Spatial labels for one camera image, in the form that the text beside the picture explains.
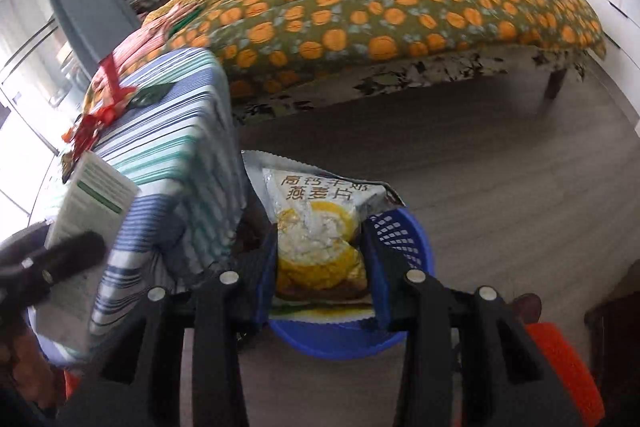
black handle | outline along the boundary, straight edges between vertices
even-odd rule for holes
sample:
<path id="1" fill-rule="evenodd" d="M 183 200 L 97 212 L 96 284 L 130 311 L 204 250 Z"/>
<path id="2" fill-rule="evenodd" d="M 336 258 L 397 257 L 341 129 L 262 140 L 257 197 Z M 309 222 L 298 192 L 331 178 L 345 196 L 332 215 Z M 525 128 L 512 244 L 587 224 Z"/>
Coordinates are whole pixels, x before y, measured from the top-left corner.
<path id="1" fill-rule="evenodd" d="M 466 426 L 580 427 L 568 391 L 494 289 L 470 296 L 460 328 Z"/>
<path id="2" fill-rule="evenodd" d="M 249 425 L 240 380 L 236 333 L 225 310 L 226 301 L 241 284 L 239 280 L 223 284 L 219 277 L 213 277 L 197 290 L 193 338 L 193 427 Z"/>
<path id="3" fill-rule="evenodd" d="M 418 282 L 404 283 L 417 299 L 417 317 L 409 329 L 396 427 L 450 425 L 453 350 L 449 291 L 439 281 L 417 272 Z"/>
<path id="4" fill-rule="evenodd" d="M 404 275 L 411 267 L 400 251 L 378 240 L 370 219 L 362 224 L 362 256 L 378 325 L 387 331 L 410 329 L 415 323 L 417 301 L 405 286 Z"/>
<path id="5" fill-rule="evenodd" d="M 154 288 L 100 346 L 80 386 L 60 410 L 67 427 L 178 425 L 184 329 L 166 313 L 171 298 Z"/>
<path id="6" fill-rule="evenodd" d="M 55 283 L 99 264 L 106 245 L 98 233 L 84 232 L 46 249 L 34 244 L 44 227 L 6 245 L 0 251 L 0 319 L 9 322 L 29 306 L 41 302 Z"/>

floor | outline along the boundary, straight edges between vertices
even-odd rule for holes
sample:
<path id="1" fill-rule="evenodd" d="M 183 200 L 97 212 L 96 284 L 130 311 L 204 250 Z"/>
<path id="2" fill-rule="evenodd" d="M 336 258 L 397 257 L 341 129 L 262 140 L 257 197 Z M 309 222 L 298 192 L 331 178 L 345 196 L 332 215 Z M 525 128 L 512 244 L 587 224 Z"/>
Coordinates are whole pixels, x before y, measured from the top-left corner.
<path id="1" fill-rule="evenodd" d="M 501 76 L 357 100 L 241 130 L 241 146 L 384 180 L 428 233 L 436 276 L 532 291 L 588 359 L 584 312 L 640 258 L 640 139 L 589 72 Z M 241 356 L 253 427 L 392 424 L 403 347 L 326 362 L 271 331 Z"/>

blue basket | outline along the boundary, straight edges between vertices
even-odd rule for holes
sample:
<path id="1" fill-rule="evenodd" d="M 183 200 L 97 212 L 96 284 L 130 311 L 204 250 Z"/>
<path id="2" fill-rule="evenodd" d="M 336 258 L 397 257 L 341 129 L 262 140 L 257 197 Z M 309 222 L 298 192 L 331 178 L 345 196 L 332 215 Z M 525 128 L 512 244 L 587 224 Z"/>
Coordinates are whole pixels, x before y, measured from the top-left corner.
<path id="1" fill-rule="evenodd" d="M 433 275 L 433 254 L 420 223 L 405 208 L 370 216 L 378 239 L 403 254 L 412 268 Z M 341 324 L 272 320 L 271 329 L 303 353 L 329 360 L 375 355 L 404 340 L 406 333 L 380 330 L 375 319 Z"/>

striped towel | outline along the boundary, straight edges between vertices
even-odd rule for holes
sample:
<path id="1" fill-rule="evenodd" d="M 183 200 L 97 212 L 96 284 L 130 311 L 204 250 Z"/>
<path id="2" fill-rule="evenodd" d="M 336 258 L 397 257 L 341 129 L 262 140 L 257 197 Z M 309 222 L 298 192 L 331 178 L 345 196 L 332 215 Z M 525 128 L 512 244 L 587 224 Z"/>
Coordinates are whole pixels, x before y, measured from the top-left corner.
<path id="1" fill-rule="evenodd" d="M 174 82 L 160 103 L 125 113 L 94 148 L 140 187 L 95 299 L 90 332 L 96 344 L 151 286 L 176 291 L 222 269 L 246 204 L 228 83 L 210 51 L 162 55 L 123 84 Z M 64 192 L 58 178 L 49 184 L 38 198 L 42 216 L 57 214 Z M 52 343 L 43 349 L 62 365 L 80 355 Z"/>

shoe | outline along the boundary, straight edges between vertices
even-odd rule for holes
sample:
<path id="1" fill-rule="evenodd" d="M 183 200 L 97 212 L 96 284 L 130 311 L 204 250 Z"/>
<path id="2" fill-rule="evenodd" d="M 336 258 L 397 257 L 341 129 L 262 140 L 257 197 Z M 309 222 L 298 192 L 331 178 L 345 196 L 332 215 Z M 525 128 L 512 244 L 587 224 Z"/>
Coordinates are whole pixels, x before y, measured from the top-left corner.
<path id="1" fill-rule="evenodd" d="M 513 299 L 511 311 L 525 324 L 535 324 L 542 315 L 542 300 L 535 293 L 525 293 Z"/>

